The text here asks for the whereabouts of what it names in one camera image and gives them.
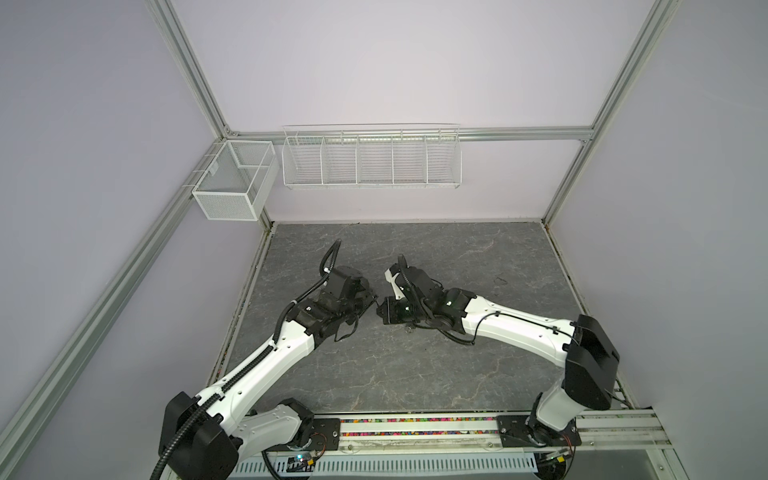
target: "gray marble surface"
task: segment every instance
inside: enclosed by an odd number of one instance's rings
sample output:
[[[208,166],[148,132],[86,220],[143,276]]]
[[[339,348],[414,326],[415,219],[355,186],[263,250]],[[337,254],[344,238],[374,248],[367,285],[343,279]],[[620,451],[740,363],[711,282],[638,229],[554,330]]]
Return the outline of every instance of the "gray marble surface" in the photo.
[[[403,253],[445,288],[542,316],[576,319],[579,313],[537,223],[279,225],[229,369],[272,335],[284,306],[317,280],[320,259],[336,238],[343,240],[336,264],[360,270],[380,299],[392,295],[384,270]],[[301,359],[257,409],[295,397],[315,412],[528,410],[559,372],[495,340],[461,346],[436,332],[382,325],[372,307],[353,336],[329,339]]]

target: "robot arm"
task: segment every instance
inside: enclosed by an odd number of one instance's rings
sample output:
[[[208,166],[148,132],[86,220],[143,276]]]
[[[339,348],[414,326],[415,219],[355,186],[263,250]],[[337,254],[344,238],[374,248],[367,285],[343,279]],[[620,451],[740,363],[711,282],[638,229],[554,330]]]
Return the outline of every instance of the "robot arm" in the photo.
[[[405,257],[392,265],[385,278],[394,296],[377,309],[385,324],[410,323],[437,329],[451,340],[474,345],[487,336],[526,349],[564,369],[547,391],[539,394],[525,424],[523,443],[553,445],[576,415],[585,409],[611,407],[619,355],[594,318],[551,319],[493,303],[473,292],[442,284],[413,266]],[[453,333],[472,335],[472,340]]]
[[[160,478],[168,464],[183,480],[223,480],[239,461],[269,447],[308,446],[314,414],[295,399],[258,415],[250,410],[278,378],[325,339],[346,338],[337,337],[339,327],[347,323],[356,329],[360,316],[376,301],[359,271],[334,267],[340,243],[337,240],[323,257],[320,280],[280,314],[272,338],[195,397],[181,392],[168,403],[161,458],[152,479]]]

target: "black mounting plate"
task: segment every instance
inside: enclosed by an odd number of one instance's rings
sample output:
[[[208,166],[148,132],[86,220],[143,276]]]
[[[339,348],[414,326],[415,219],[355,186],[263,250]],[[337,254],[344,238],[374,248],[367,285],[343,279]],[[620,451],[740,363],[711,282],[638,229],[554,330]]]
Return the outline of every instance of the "black mounting plate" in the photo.
[[[531,447],[536,446],[529,438],[530,429],[525,424],[527,415],[499,415],[496,417],[498,434],[502,437],[502,447]],[[576,419],[571,420],[565,430],[559,435],[553,436],[547,446],[567,447],[568,442],[563,437],[568,437],[571,446],[581,445],[581,437],[576,429]]]
[[[326,452],[328,452],[329,450],[339,449],[339,438],[341,437],[340,428],[341,428],[340,419],[313,419],[311,433],[322,433],[323,435],[326,436],[326,439],[328,439],[328,442],[326,443]],[[326,439],[324,439],[320,435],[312,435],[310,436],[310,440],[312,441],[312,443],[310,443],[310,446],[306,447],[304,450],[305,451],[322,450],[323,442],[325,442]],[[285,445],[275,445],[274,447],[269,447],[267,451],[268,452],[292,452],[293,450],[289,449]]]

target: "white wire basket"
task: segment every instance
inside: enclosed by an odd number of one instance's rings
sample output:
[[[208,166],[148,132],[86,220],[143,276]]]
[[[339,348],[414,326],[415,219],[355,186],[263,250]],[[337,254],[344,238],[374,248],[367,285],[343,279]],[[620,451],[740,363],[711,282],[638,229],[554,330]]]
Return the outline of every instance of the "white wire basket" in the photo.
[[[192,190],[209,220],[259,220],[280,164],[270,141],[225,141]]]
[[[288,134],[283,181],[288,188],[458,187],[458,128]]]

